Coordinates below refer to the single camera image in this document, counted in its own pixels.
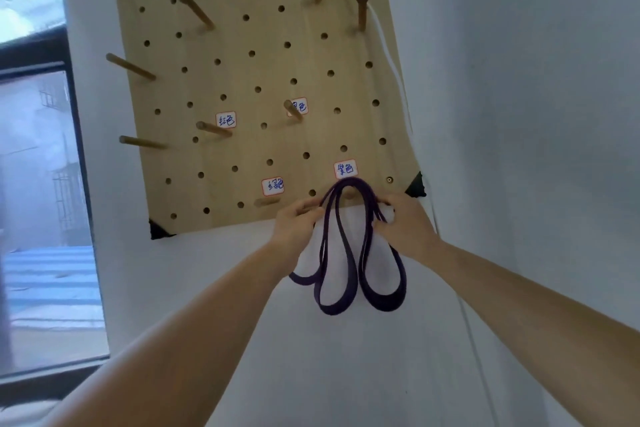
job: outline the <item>hand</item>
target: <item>hand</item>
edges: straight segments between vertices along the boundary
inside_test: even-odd
[[[393,223],[374,220],[373,230],[398,253],[431,267],[433,256],[444,242],[434,231],[420,201],[404,193],[387,194],[378,200],[394,207],[395,218]]]
[[[324,216],[319,207],[320,196],[300,199],[276,214],[276,225],[270,244],[282,254],[282,278],[289,275],[298,263],[300,253],[309,245],[314,224]]]

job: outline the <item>person's left hand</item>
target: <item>person's left hand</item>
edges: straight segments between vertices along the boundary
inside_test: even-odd
[[[319,207],[321,197],[300,199],[276,214],[276,225],[269,241],[282,254],[282,277],[289,275],[298,263],[300,253],[309,245],[314,224],[324,215]]]

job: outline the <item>wooden pegboard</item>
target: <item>wooden pegboard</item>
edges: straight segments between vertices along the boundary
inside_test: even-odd
[[[138,137],[168,145],[140,149],[152,220],[184,233],[272,218],[324,193],[349,159],[376,192],[411,184],[401,95],[372,24],[357,31],[355,0],[195,1],[215,30],[177,0],[118,0],[124,57],[157,75],[129,75]],[[399,69],[388,0],[370,4]],[[283,108],[298,97],[302,123]],[[236,113],[232,137],[196,129],[222,112]],[[271,177],[280,202],[255,206]]]

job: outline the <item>purple resistance band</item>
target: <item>purple resistance band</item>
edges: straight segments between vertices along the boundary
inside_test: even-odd
[[[340,221],[340,197],[342,196],[344,188],[348,186],[356,188],[364,198],[366,215],[364,243],[360,250],[360,260],[358,261],[357,268],[353,252],[351,251],[351,246],[349,246],[349,241],[344,234],[342,222]],[[310,286],[311,284],[314,284],[314,297],[316,298],[316,302],[320,306],[320,310],[329,316],[336,316],[348,309],[358,292],[358,281],[360,282],[364,296],[373,307],[383,312],[391,312],[392,310],[398,309],[404,302],[404,296],[406,295],[406,273],[400,256],[391,245],[389,245],[389,248],[391,248],[391,253],[394,255],[398,271],[400,272],[400,285],[396,291],[388,295],[375,292],[369,285],[369,282],[367,282],[367,277],[365,275],[367,259],[369,258],[369,250],[371,249],[371,240],[373,239],[373,218],[375,216],[378,220],[387,221],[380,212],[380,207],[378,206],[378,201],[373,189],[362,179],[348,177],[341,179],[334,184],[333,187],[324,195],[321,204],[324,204],[327,197],[329,200],[326,205],[326,213],[324,214],[324,230],[322,243],[320,245],[320,266],[316,270],[316,273],[310,277],[300,277],[300,275],[295,273],[291,273],[289,277],[291,277],[293,282],[300,286]],[[326,276],[326,267],[329,256],[329,217],[331,216],[333,202],[335,202],[335,219],[338,222],[338,229],[340,230],[340,236],[342,237],[342,244],[344,245],[344,251],[347,254],[348,279],[347,288],[342,294],[342,297],[334,304],[323,305],[320,303],[320,291],[322,290],[324,277]]]

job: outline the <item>white label with red border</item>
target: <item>white label with red border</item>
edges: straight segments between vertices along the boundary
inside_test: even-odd
[[[358,166],[355,159],[342,160],[333,164],[333,171],[336,179],[354,177],[358,175]]]
[[[281,177],[272,177],[262,181],[262,194],[273,196],[284,192],[284,180]]]
[[[237,125],[235,112],[216,113],[216,125],[224,128],[234,128]]]
[[[291,102],[293,103],[293,108],[295,108],[298,112],[300,112],[300,115],[306,115],[309,113],[309,104],[307,103],[307,99],[306,98],[296,98],[296,99],[292,99]],[[291,117],[292,115],[287,112],[287,117]]]

